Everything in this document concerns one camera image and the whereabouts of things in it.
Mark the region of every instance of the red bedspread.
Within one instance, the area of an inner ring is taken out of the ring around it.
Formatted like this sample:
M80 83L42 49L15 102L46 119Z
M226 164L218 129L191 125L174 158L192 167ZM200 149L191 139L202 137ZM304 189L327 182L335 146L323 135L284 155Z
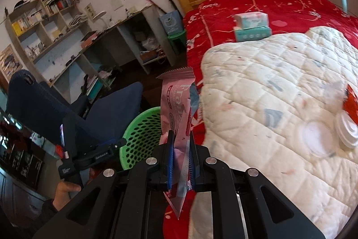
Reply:
M199 91L202 87L200 63L204 53L213 46L235 42L233 16L252 11L268 14L273 34L305 33L311 27L328 26L342 32L358 48L358 19L342 12L328 0L207 0L184 18L187 62L194 69ZM202 144L205 127L200 110L194 116L193 125L195 142ZM187 238L194 196L193 192L188 193L179 220L168 207L163 223L164 238Z

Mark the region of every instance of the white quilt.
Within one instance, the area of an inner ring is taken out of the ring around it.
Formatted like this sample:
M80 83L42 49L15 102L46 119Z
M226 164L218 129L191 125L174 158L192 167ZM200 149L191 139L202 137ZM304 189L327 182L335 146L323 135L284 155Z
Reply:
M339 143L324 90L346 80L358 93L357 60L358 50L329 27L225 43L202 60L203 145L231 168L257 168L327 239L357 206L358 149ZM331 129L337 146L330 157L315 157L298 139L298 126L309 121ZM197 194L189 238L213 237L211 212L210 193Z

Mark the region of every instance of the stick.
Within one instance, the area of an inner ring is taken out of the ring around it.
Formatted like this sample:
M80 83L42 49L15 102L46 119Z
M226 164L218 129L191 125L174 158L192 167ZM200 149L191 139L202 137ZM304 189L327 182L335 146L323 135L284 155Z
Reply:
M160 6L158 6L154 1L152 0L148 0L152 5L154 5L156 8L158 8L162 13L164 13L165 15L167 14L167 12L165 10L163 10Z
M175 5L174 1L173 0L169 0L169 1L171 5L174 7L174 9L176 9L179 12L180 18L183 19L183 16L181 15L180 10L178 10L178 7Z

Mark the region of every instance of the bookshelf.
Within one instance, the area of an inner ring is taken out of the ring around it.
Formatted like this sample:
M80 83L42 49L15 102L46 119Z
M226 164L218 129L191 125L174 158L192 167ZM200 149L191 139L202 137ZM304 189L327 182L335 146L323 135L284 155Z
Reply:
M33 0L16 8L5 22L14 49L27 69L70 103L77 99L85 74L96 75L102 86L110 88L82 54L81 39L92 30L86 19L71 23L80 14L72 0Z

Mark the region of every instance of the human hand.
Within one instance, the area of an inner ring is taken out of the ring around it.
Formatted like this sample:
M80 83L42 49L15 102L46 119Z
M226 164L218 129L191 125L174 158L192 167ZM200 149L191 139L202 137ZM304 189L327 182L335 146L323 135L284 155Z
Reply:
M81 186L69 181L60 181L56 188L55 198L52 205L57 211L60 211L69 201L69 192L81 191Z

